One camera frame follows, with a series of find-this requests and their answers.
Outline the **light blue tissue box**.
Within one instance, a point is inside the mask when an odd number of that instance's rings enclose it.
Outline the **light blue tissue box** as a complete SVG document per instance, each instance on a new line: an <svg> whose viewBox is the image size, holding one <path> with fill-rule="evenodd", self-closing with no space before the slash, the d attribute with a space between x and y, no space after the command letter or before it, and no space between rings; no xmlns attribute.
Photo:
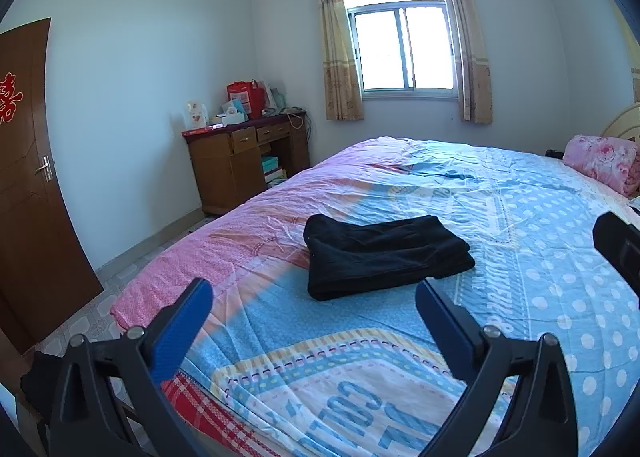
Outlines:
<svg viewBox="0 0 640 457"><path fill-rule="evenodd" d="M224 125L235 125L246 122L247 114L239 99L231 99L220 107L218 118Z"/></svg>

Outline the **white box on desk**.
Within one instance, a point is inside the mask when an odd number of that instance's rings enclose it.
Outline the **white box on desk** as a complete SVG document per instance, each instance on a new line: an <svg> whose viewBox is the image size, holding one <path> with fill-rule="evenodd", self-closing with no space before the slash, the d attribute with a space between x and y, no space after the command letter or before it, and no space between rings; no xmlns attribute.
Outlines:
<svg viewBox="0 0 640 457"><path fill-rule="evenodd" d="M186 104L186 107L188 107L190 130L206 128L206 126L209 125L208 111L201 102L191 100L191 102Z"/></svg>

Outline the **right beige curtain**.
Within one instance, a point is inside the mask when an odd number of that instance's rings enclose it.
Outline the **right beige curtain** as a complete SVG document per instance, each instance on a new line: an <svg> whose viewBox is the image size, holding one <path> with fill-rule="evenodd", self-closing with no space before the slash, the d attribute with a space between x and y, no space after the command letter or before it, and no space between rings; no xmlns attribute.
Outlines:
<svg viewBox="0 0 640 457"><path fill-rule="evenodd" d="M490 125L494 120L490 67L475 0L446 0L446 6L461 120Z"/></svg>

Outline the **pink floral folded blanket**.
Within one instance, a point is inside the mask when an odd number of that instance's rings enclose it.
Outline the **pink floral folded blanket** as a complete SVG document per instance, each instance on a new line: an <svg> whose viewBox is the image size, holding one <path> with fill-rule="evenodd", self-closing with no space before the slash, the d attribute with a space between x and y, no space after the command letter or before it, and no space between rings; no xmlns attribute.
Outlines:
<svg viewBox="0 0 640 457"><path fill-rule="evenodd" d="M576 135L566 145L563 162L624 197L639 189L639 145L630 140Z"/></svg>

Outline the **brown wooden desk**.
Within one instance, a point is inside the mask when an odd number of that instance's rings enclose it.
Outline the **brown wooden desk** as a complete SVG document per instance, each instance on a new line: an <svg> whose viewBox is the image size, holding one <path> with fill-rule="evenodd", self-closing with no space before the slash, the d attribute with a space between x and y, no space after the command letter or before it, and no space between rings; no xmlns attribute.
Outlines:
<svg viewBox="0 0 640 457"><path fill-rule="evenodd" d="M189 149L202 210L225 214L268 188L265 157L277 159L287 177L310 167L304 110L229 126L182 133Z"/></svg>

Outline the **window with metal frame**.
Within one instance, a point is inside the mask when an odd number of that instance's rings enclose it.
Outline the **window with metal frame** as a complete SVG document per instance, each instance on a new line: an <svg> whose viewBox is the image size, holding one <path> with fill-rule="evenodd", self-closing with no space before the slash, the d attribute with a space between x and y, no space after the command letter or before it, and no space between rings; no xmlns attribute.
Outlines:
<svg viewBox="0 0 640 457"><path fill-rule="evenodd" d="M446 0L344 0L369 98L457 95Z"/></svg>

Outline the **red gift bag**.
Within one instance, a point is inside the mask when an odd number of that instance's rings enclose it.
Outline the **red gift bag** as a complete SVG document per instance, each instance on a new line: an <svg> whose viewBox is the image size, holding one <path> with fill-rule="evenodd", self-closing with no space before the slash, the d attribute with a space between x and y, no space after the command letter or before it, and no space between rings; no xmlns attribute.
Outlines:
<svg viewBox="0 0 640 457"><path fill-rule="evenodd" d="M227 86L227 94L230 100L237 100L241 104L248 119L262 117L262 110L266 108L266 96L256 80L233 82Z"/></svg>

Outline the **red paper door decoration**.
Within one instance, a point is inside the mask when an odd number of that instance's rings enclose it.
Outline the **red paper door decoration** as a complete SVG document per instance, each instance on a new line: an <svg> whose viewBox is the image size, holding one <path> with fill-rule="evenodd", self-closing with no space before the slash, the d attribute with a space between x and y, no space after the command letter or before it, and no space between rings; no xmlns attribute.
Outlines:
<svg viewBox="0 0 640 457"><path fill-rule="evenodd" d="M7 72L0 82L0 121L2 124L10 123L15 116L18 104L23 100L24 93L17 91L16 76Z"/></svg>

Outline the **teal box under desk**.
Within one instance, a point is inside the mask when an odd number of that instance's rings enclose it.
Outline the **teal box under desk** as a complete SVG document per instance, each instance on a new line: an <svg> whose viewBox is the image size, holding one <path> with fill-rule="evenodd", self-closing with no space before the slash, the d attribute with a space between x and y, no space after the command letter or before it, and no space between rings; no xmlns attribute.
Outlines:
<svg viewBox="0 0 640 457"><path fill-rule="evenodd" d="M262 156L262 171L265 174L279 169L279 159L273 156Z"/></svg>

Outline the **beige curtain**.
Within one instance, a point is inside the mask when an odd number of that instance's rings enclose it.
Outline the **beige curtain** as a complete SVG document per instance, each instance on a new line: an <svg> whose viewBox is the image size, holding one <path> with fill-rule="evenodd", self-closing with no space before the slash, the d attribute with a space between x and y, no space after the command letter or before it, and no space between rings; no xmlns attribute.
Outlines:
<svg viewBox="0 0 640 457"><path fill-rule="evenodd" d="M344 0L319 0L326 119L361 121L362 94Z"/></svg>
<svg viewBox="0 0 640 457"><path fill-rule="evenodd" d="M490 125L494 120L490 67L475 0L446 0L446 6L461 120Z"/></svg>

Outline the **brown wooden door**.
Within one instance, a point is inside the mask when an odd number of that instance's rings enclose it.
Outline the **brown wooden door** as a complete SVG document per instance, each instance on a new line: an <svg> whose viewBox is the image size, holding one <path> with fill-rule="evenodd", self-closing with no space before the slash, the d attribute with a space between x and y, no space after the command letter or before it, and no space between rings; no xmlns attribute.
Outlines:
<svg viewBox="0 0 640 457"><path fill-rule="evenodd" d="M1 329L20 353L43 341L102 291L73 228L55 176L44 97L51 21L1 35L0 81L24 93L0 125ZM42 157L54 179L35 175Z"/></svg>

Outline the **cream wooden headboard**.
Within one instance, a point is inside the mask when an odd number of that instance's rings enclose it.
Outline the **cream wooden headboard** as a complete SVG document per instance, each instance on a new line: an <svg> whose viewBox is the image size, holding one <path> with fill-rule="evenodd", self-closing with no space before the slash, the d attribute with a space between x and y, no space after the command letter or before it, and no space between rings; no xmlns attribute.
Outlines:
<svg viewBox="0 0 640 457"><path fill-rule="evenodd" d="M625 109L602 133L603 137L616 137L640 144L640 102Z"/></svg>

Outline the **black pants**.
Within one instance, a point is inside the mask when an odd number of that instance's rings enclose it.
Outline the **black pants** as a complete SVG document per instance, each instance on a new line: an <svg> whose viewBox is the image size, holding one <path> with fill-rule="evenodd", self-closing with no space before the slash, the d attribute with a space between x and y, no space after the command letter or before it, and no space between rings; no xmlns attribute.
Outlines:
<svg viewBox="0 0 640 457"><path fill-rule="evenodd" d="M424 215L355 225L314 214L304 240L309 250L308 293L317 301L442 279L475 266L471 247Z"/></svg>

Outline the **left beige curtain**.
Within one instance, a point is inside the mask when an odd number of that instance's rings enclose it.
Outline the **left beige curtain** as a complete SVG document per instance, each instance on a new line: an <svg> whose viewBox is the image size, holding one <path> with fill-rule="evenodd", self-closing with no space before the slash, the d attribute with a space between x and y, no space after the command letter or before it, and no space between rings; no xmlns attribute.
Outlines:
<svg viewBox="0 0 640 457"><path fill-rule="evenodd" d="M326 119L361 121L362 94L344 0L319 0Z"/></svg>

